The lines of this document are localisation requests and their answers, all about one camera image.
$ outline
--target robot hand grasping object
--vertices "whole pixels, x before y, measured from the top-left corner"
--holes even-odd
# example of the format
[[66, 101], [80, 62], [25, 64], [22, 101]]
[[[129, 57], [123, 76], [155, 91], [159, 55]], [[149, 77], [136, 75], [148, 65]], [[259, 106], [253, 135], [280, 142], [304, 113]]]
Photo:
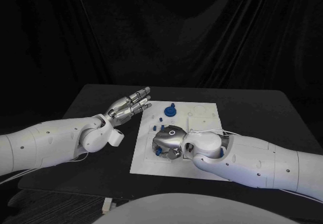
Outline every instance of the robot hand grasping object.
[[253, 188], [283, 189], [323, 201], [323, 155], [288, 150], [234, 134], [167, 126], [152, 139], [152, 152], [175, 159], [184, 155], [194, 166]]
[[81, 153], [100, 150], [106, 142], [118, 146], [123, 135], [113, 127], [151, 106], [145, 104], [148, 93], [146, 87], [116, 100], [103, 115], [45, 121], [15, 133], [0, 135], [0, 175], [54, 166]]

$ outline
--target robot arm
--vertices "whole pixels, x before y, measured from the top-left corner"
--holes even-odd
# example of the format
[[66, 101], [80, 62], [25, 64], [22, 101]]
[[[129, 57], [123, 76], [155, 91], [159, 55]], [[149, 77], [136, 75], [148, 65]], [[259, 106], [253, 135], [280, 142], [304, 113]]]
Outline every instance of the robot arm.
[[115, 126], [144, 111], [149, 88], [113, 102], [105, 114], [89, 118], [41, 122], [21, 131], [0, 135], [0, 175], [54, 166], [81, 153], [96, 152], [106, 142], [118, 146], [123, 138]]
[[293, 191], [323, 201], [323, 155], [288, 150], [269, 142], [239, 135], [190, 131], [168, 126], [155, 134], [152, 151], [168, 148], [161, 157], [181, 154], [194, 166], [253, 188]]

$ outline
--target dark background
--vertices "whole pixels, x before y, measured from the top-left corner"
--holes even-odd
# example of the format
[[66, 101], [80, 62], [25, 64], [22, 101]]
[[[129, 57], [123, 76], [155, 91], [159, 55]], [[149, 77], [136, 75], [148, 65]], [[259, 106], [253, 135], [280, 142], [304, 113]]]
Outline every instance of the dark background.
[[[323, 145], [321, 0], [17, 0], [1, 9], [0, 134], [60, 119], [84, 84], [122, 84], [280, 90]], [[0, 185], [2, 205], [15, 185]]]

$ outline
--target table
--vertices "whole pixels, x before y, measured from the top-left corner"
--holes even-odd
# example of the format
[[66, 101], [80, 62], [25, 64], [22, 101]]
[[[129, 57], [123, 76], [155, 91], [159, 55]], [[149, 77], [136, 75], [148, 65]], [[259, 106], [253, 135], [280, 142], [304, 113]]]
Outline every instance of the table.
[[[90, 117], [144, 86], [87, 84], [63, 116]], [[280, 91], [151, 87], [151, 100], [216, 103], [221, 127], [301, 152], [323, 154], [319, 145]], [[141, 115], [118, 127], [125, 137], [80, 162], [63, 163], [27, 174], [21, 189], [133, 200], [162, 193], [227, 198], [282, 216], [323, 220], [323, 204], [276, 189], [253, 189], [233, 182], [129, 174]]]

